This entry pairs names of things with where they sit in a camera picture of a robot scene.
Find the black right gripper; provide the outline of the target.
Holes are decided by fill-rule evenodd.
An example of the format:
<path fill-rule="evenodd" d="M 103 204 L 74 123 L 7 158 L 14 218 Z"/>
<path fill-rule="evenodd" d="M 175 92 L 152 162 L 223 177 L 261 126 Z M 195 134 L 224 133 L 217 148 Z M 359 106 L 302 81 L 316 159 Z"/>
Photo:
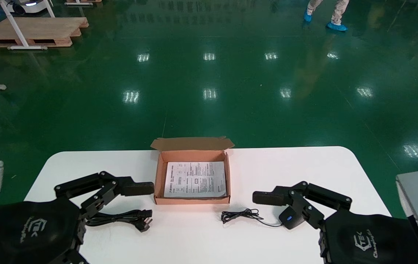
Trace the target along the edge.
<path fill-rule="evenodd" d="M 320 225 L 325 264 L 418 264 L 418 225 L 383 214 L 339 210 Z"/>

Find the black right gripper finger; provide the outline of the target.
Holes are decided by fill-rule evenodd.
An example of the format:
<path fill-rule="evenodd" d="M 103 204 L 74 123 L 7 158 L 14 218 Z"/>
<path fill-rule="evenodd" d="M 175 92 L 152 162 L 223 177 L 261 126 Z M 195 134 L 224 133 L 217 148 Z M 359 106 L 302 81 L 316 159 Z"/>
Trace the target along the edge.
<path fill-rule="evenodd" d="M 271 192 L 254 191 L 252 200 L 255 204 L 286 206 L 278 219 L 289 230 L 304 222 L 314 229 L 322 228 L 325 216 L 310 201 L 335 210 L 350 210 L 352 203 L 350 197 L 306 181 L 292 187 L 276 186 Z"/>

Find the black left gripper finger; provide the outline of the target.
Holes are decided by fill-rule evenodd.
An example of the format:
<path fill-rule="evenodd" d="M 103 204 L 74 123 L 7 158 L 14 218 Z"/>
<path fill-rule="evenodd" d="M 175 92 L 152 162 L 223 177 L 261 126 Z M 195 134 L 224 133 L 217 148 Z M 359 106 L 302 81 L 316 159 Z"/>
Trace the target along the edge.
<path fill-rule="evenodd" d="M 108 172 L 99 172 L 57 185 L 55 196 L 56 198 L 72 199 L 96 191 L 92 197 L 82 202 L 80 207 L 82 217 L 90 220 L 119 195 L 135 197 L 153 194 L 154 190 L 152 182 L 138 183 L 130 176 L 115 177 Z"/>

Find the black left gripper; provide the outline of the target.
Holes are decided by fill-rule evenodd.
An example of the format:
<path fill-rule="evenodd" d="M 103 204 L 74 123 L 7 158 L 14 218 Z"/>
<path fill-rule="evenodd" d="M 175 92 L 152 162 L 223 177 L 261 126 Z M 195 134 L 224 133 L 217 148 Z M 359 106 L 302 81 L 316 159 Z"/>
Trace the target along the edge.
<path fill-rule="evenodd" d="M 68 199 L 0 205 L 0 264 L 88 264 L 85 221 Z"/>

